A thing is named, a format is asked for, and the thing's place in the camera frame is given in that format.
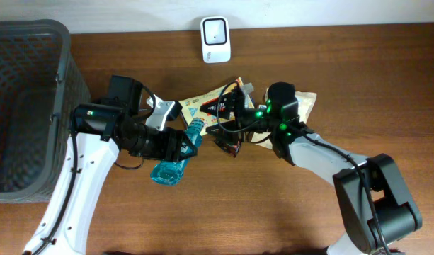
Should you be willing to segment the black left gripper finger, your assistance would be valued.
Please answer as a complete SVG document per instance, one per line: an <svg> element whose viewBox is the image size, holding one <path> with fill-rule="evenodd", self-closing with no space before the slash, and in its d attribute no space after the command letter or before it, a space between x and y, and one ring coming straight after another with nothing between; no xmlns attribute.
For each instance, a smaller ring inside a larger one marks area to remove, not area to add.
<svg viewBox="0 0 434 255"><path fill-rule="evenodd" d="M187 160L191 157L195 157L198 154L198 148L196 146L181 146L177 153L175 154L173 160L175 162L181 162L183 160Z"/></svg>
<svg viewBox="0 0 434 255"><path fill-rule="evenodd" d="M198 132L192 132L190 130L186 130L185 134L188 137L188 140L185 142L182 142L181 148L182 149L188 149L189 145L192 144L196 148L199 147L199 133Z"/></svg>

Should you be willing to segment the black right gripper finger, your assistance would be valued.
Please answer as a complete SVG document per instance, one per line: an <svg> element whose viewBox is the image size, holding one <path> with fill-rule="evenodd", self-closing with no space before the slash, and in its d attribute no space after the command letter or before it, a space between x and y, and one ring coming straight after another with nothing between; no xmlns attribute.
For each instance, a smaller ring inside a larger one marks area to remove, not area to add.
<svg viewBox="0 0 434 255"><path fill-rule="evenodd" d="M230 119L231 113L234 112L235 99L229 94L223 95L222 98L214 98L201 105L200 111L213 116L219 115L220 118Z"/></svg>
<svg viewBox="0 0 434 255"><path fill-rule="evenodd" d="M218 124L205 128L205 132L219 140L238 140L235 132L227 132Z"/></svg>

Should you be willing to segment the black red snack packet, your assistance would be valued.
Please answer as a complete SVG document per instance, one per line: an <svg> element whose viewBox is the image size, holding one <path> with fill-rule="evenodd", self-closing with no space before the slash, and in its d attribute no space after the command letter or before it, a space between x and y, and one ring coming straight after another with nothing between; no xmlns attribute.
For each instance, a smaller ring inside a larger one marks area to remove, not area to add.
<svg viewBox="0 0 434 255"><path fill-rule="evenodd" d="M229 92L227 93L231 96L235 97L235 93ZM235 120L230 120L225 123L220 122L219 115L215 116L217 118L217 124L220 125L227 132L235 132L238 135L238 140L219 140L216 138L215 143L218 147L220 147L224 152L236 157L239 153L239 149L241 147L241 143L244 141L242 132L236 132L236 122Z"/></svg>

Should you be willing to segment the teal mouthwash bottle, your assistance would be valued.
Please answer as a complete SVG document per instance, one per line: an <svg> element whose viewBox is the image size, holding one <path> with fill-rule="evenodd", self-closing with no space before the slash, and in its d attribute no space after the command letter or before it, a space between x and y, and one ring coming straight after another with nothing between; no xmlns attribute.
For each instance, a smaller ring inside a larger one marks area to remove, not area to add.
<svg viewBox="0 0 434 255"><path fill-rule="evenodd" d="M187 130L199 133L199 146L202 144L202 136L200 133L203 128L204 122L199 118L194 118L187 128ZM154 167L150 174L150 178L154 182L161 185L175 186L182 179L185 168L187 167L189 161L190 158L180 162L161 161Z"/></svg>

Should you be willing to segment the yellow wet wipes pack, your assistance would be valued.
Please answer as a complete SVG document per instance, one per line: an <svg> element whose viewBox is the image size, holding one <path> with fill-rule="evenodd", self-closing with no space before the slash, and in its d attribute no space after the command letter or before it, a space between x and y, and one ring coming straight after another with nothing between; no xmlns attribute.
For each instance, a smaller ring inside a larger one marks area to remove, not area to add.
<svg viewBox="0 0 434 255"><path fill-rule="evenodd" d="M228 89L224 92L224 95L231 92L232 89L236 87L236 85L240 85L241 88L243 88L245 84L241 77L235 79L231 85L228 87ZM202 129L201 135L205 135L205 128L211 125L217 124L217 118L213 116L210 113L205 113L200 110L201 105L211 102L216 102L218 100L219 94L221 93L221 90L224 88L224 86L221 86L217 89L214 89L210 92L207 92L201 96L195 96L192 98L187 98L181 101L178 101L182 105L182 111L181 114L187 124L190 124L191 121L194 118L199 118L204 122L204 128ZM255 105L253 103L253 99L250 95L246 95L245 99L245 107L247 108L255 108ZM220 117L220 122L225 123L230 120L235 120L234 114L230 113L229 119L224 119Z"/></svg>

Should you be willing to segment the beige grain bag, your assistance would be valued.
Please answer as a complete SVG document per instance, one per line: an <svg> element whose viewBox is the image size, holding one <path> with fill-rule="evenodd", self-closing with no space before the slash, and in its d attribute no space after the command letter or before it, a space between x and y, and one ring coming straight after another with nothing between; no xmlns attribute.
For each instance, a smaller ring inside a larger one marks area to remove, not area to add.
<svg viewBox="0 0 434 255"><path fill-rule="evenodd" d="M299 121L306 123L312 111L312 108L314 107L314 104L316 102L317 94L314 92L296 91L295 97L299 104L298 105ZM249 142L258 142L264 138L267 138L269 134L270 134L269 132L253 133L252 135L248 136L248 139Z"/></svg>

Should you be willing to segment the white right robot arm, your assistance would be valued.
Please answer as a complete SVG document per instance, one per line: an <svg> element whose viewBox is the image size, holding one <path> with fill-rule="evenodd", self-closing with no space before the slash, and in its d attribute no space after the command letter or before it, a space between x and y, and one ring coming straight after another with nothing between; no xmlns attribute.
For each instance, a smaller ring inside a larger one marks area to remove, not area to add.
<svg viewBox="0 0 434 255"><path fill-rule="evenodd" d="M293 84L277 82L265 108L246 106L250 85L226 85L200 107L216 118L206 132L229 144L248 133L267 132L277 157L307 169L336 191L344 235L323 254L390 254L389 245L422 228L420 214L396 162L387 154L368 157L324 140L300 120Z"/></svg>

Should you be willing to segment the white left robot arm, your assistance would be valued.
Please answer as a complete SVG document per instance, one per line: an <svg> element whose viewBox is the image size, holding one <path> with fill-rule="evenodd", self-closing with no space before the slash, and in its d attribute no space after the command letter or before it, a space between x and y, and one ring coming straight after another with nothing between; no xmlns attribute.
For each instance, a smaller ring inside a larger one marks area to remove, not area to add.
<svg viewBox="0 0 434 255"><path fill-rule="evenodd" d="M174 186L183 177L202 142L203 122L192 120L187 130L165 123L182 106L150 93L147 114L140 115L141 82L114 75L106 96L77 106L70 115L70 136L62 170L52 197L24 254L85 254L86 241L105 179L121 151L143 160L157 160L151 178Z"/></svg>

